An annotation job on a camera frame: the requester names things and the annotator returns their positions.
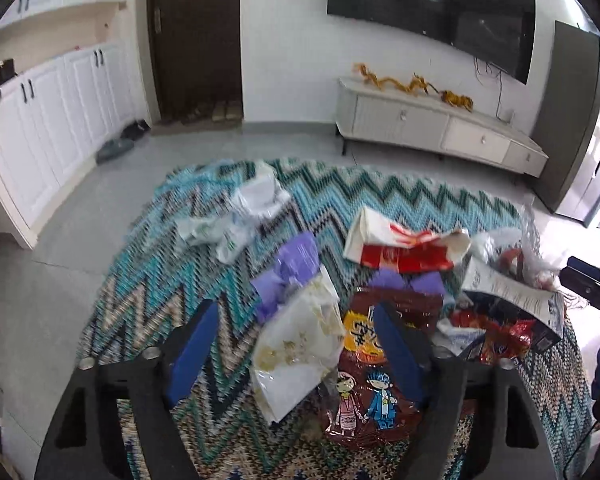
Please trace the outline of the clear plastic bag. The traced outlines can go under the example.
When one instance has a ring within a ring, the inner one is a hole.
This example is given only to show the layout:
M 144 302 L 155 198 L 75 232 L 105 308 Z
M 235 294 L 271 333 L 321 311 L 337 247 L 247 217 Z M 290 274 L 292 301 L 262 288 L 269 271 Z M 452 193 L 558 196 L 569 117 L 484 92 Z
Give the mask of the clear plastic bag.
M 540 254 L 532 197 L 518 206 L 519 228 L 501 228 L 471 237 L 469 255 L 535 289 L 556 290 L 559 269 Z

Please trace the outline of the grey double door refrigerator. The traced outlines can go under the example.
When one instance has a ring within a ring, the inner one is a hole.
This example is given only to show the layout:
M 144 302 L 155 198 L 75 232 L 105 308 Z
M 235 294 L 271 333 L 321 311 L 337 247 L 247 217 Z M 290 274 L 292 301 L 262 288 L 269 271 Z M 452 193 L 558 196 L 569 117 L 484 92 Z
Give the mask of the grey double door refrigerator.
M 558 216 L 590 226 L 600 209 L 600 37 L 557 22 L 531 139 L 547 154 L 531 188 Z

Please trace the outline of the golden dragon figurine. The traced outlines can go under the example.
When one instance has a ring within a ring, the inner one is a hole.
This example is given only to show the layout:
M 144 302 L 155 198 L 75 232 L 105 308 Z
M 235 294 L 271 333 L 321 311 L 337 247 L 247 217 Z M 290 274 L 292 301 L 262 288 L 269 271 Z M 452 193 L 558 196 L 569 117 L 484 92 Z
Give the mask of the golden dragon figurine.
M 431 82 L 426 81 L 424 77 L 417 74 L 414 74 L 409 82 L 403 82 L 399 79 L 389 76 L 378 76 L 364 63 L 355 63 L 352 67 L 352 70 L 363 78 L 364 84 L 371 84 L 380 91 L 384 91 L 385 88 L 392 87 L 393 89 L 406 94 L 412 94 L 413 96 L 419 91 L 422 91 L 425 94 L 428 94 L 429 90 L 432 90 L 434 93 L 439 92 L 439 90 Z

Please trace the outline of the brown shoes at door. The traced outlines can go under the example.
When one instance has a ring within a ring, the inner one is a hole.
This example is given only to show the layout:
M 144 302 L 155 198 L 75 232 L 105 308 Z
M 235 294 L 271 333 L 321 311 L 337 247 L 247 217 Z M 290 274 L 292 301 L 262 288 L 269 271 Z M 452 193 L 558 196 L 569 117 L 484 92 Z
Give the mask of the brown shoes at door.
M 168 113 L 160 119 L 161 125 L 191 125 L 201 122 L 212 124 L 238 124 L 244 119 L 242 102 L 237 100 L 216 100 L 198 102 L 186 113 Z

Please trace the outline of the brown snack bag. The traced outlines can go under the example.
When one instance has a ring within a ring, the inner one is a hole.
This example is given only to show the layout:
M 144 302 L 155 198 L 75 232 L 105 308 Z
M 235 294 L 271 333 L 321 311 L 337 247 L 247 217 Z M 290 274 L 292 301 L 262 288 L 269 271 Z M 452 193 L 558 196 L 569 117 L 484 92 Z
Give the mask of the brown snack bag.
M 404 324 L 426 335 L 434 333 L 443 297 L 410 290 L 360 287 L 344 314 L 343 350 L 335 392 L 322 415 L 328 440 L 348 448 L 365 448 L 406 439 L 422 414 L 396 385 L 375 333 L 374 307 L 393 304 Z

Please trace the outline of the white blue milk powder bag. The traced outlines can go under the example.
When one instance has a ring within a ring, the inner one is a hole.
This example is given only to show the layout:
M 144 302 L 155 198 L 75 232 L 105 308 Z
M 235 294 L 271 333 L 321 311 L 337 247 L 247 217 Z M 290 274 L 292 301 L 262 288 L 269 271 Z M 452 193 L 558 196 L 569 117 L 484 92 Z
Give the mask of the white blue milk powder bag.
M 530 347 L 543 353 L 562 341 L 564 296 L 506 278 L 475 257 L 469 259 L 460 288 L 481 314 L 501 325 L 531 322 Z

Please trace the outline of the red snack wrapper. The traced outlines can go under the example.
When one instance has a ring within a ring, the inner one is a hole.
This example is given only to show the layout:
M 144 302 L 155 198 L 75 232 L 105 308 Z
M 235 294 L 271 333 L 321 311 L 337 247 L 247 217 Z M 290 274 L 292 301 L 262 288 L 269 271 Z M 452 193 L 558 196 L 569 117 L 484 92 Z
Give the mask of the red snack wrapper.
M 451 314 L 450 321 L 454 328 L 478 332 L 460 352 L 466 361 L 492 365 L 501 359 L 523 359 L 531 349 L 535 320 L 498 324 L 484 314 L 457 309 Z

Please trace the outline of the white TV cabinet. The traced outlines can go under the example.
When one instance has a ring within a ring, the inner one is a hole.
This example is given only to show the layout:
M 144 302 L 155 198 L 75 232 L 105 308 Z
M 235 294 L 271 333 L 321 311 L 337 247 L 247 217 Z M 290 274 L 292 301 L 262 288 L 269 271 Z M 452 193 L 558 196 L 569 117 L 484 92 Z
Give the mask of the white TV cabinet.
M 494 117 L 432 96 L 380 91 L 355 78 L 338 80 L 335 124 L 346 141 L 364 141 L 454 156 L 539 177 L 547 154 L 530 136 Z

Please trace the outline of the wall mounted black television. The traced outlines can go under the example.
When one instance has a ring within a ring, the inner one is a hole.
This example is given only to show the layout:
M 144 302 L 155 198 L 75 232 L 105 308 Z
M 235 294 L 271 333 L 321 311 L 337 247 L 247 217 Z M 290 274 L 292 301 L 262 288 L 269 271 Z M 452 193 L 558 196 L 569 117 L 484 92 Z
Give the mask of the wall mounted black television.
M 528 82 L 535 0 L 327 0 L 327 13 L 426 36 Z

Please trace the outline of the red white paper bag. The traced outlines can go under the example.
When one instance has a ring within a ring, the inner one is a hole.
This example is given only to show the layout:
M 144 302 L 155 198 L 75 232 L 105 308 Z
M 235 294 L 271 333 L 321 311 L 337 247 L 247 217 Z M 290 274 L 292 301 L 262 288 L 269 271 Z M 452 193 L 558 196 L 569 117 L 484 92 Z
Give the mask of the red white paper bag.
M 464 229 L 414 232 L 364 206 L 353 220 L 342 256 L 366 268 L 419 274 L 452 270 L 463 261 L 470 244 Z

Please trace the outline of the golden tiger figurine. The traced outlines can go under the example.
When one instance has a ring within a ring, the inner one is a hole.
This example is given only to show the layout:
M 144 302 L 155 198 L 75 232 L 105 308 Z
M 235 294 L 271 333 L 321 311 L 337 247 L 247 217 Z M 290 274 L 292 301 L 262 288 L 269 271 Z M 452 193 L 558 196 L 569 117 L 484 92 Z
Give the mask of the golden tiger figurine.
M 474 101 L 469 96 L 461 96 L 450 90 L 440 92 L 440 99 L 449 106 L 462 108 L 471 113 L 474 110 Z

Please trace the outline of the white lower shoe cabinet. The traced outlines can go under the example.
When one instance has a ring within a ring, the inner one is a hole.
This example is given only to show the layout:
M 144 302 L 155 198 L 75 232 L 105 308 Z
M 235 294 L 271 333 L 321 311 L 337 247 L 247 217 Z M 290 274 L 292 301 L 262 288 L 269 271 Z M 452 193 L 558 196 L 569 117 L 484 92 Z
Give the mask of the white lower shoe cabinet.
M 135 115 L 124 47 L 75 50 L 30 68 L 0 94 L 0 233 L 24 249 Z

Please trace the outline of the grey slipper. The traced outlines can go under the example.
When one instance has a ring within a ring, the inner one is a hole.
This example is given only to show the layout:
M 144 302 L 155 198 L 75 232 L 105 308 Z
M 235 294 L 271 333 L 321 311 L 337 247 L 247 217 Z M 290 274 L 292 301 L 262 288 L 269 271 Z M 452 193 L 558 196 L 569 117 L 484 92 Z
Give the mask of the grey slipper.
M 98 166 L 106 164 L 128 154 L 133 148 L 134 142 L 130 139 L 109 140 L 95 154 L 95 162 Z

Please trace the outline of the black shoes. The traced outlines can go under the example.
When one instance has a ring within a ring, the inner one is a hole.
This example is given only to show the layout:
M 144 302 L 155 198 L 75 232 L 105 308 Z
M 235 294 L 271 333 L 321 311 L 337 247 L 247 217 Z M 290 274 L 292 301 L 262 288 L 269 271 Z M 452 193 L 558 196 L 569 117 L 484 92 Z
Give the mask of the black shoes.
M 120 134 L 120 138 L 136 142 L 150 130 L 150 125 L 148 125 L 146 120 L 136 120 L 135 122 L 131 122 L 129 125 L 124 127 L 122 133 Z

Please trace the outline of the white yellow bag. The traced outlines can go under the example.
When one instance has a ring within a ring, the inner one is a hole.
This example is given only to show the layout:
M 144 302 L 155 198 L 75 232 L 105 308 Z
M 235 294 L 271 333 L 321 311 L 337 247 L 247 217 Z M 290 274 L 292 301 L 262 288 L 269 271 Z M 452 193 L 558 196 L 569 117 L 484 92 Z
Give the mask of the white yellow bag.
M 281 422 L 336 368 L 344 327 L 339 296 L 324 266 L 260 330 L 250 378 L 267 424 Z

